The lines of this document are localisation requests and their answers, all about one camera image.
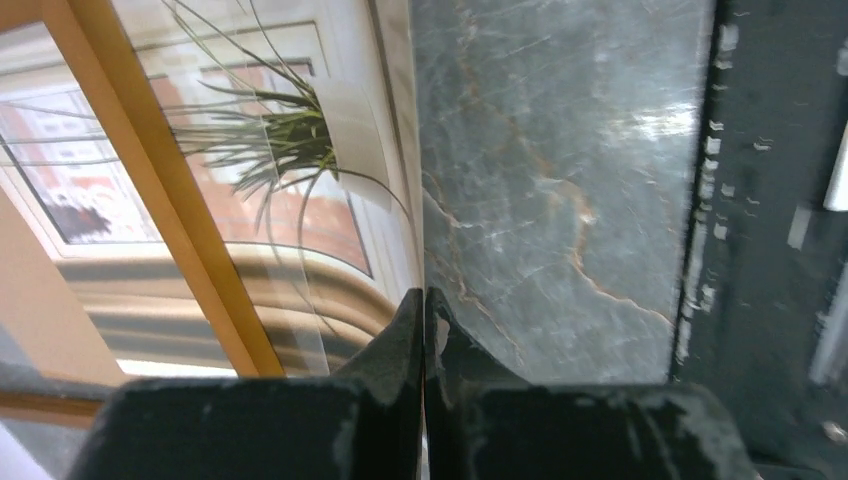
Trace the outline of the printed photo of plant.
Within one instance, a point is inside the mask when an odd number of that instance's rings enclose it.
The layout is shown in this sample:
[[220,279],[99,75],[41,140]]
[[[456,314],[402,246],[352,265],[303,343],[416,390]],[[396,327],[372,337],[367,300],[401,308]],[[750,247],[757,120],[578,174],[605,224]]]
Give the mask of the printed photo of plant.
[[1,325],[62,380],[326,375],[422,281],[403,1],[5,1]]

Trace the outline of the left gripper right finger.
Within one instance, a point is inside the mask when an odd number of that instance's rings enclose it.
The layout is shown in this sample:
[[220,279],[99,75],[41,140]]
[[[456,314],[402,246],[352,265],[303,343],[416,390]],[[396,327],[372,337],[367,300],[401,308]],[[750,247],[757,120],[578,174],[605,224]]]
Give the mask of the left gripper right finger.
[[529,382],[425,298],[425,417],[435,479],[753,479],[735,423],[691,384]]

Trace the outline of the wooden picture frame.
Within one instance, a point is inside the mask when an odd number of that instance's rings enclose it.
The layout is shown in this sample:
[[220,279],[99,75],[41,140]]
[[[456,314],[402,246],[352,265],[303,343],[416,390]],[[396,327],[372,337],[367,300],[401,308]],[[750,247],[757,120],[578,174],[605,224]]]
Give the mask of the wooden picture frame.
[[37,22],[86,95],[236,373],[285,377],[111,2],[2,2],[2,32]]

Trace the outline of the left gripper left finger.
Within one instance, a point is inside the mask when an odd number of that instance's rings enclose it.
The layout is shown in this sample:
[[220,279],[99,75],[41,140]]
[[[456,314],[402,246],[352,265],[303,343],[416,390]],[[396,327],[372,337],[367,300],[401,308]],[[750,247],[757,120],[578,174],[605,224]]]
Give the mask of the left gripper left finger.
[[73,479],[415,479],[422,290],[328,376],[146,379],[97,415]]

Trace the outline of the brown hardboard backing panel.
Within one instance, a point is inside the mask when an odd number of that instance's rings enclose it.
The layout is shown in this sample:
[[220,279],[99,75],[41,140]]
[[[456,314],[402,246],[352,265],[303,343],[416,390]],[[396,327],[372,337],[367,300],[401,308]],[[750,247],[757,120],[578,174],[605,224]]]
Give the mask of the brown hardboard backing panel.
[[128,380],[6,194],[1,195],[1,325],[49,378],[109,387]]

